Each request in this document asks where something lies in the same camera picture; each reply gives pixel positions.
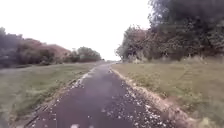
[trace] field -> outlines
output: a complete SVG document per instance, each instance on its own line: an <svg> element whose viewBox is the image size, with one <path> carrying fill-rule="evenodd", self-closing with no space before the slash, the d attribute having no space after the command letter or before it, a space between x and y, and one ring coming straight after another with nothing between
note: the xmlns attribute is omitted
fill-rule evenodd
<svg viewBox="0 0 224 128"><path fill-rule="evenodd" d="M80 78L94 66L60 64L0 70L0 122L27 114L56 89Z"/></svg>
<svg viewBox="0 0 224 128"><path fill-rule="evenodd" d="M116 64L113 68L138 86L178 104L194 118L224 125L224 64L170 62Z"/></svg>

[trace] tree line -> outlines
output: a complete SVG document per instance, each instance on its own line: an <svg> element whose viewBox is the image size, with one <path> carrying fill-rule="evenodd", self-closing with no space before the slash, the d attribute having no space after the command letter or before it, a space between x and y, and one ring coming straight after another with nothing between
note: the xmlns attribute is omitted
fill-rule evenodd
<svg viewBox="0 0 224 128"><path fill-rule="evenodd" d="M151 0L149 5L150 28L126 30L116 51L122 60L223 55L223 0Z"/></svg>
<svg viewBox="0 0 224 128"><path fill-rule="evenodd" d="M22 35L8 34L0 28L0 68L20 65L49 65L64 62L92 62L100 54L91 48L81 47L69 51L58 45L48 45Z"/></svg>

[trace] white sky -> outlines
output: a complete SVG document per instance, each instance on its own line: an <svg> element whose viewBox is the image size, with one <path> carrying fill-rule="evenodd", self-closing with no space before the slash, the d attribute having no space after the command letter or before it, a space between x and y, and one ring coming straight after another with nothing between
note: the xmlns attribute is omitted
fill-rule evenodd
<svg viewBox="0 0 224 128"><path fill-rule="evenodd" d="M132 24L149 26L148 0L0 0L0 27L67 49L86 46L105 59Z"/></svg>

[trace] road edge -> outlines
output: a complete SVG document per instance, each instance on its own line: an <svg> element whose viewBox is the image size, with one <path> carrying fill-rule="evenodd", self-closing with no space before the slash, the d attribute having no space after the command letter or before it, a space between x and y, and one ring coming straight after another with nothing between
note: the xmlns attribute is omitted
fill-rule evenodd
<svg viewBox="0 0 224 128"><path fill-rule="evenodd" d="M9 125L11 128L26 128L28 125L30 125L35 119L38 118L39 114L46 111L49 109L51 106L53 106L56 102L57 99L59 99L65 92L66 90L71 86L71 85L77 85L83 81L86 77L89 76L91 72L95 70L97 66L94 66L91 68L87 73L83 74L79 79L72 79L68 83L66 83L65 86L62 86L61 88L57 89L57 91L52 95L52 98L50 101L44 101L40 105L38 105L33 112L29 113L30 117L26 120L21 120L18 122L13 122L12 124Z"/></svg>
<svg viewBox="0 0 224 128"><path fill-rule="evenodd" d="M124 80L132 89L142 94L148 102L152 103L159 111L163 112L175 125L181 128L197 128L197 120L188 116L177 105L174 105L166 99L162 99L159 95L144 87L136 86L137 83L135 81L122 75L117 70L111 68L111 71Z"/></svg>

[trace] asphalt road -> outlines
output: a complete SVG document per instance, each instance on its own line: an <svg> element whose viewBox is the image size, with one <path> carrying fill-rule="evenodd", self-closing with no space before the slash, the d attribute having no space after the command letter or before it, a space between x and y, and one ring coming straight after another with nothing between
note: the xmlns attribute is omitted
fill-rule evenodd
<svg viewBox="0 0 224 128"><path fill-rule="evenodd" d="M175 128L109 65L101 65L70 86L28 128Z"/></svg>

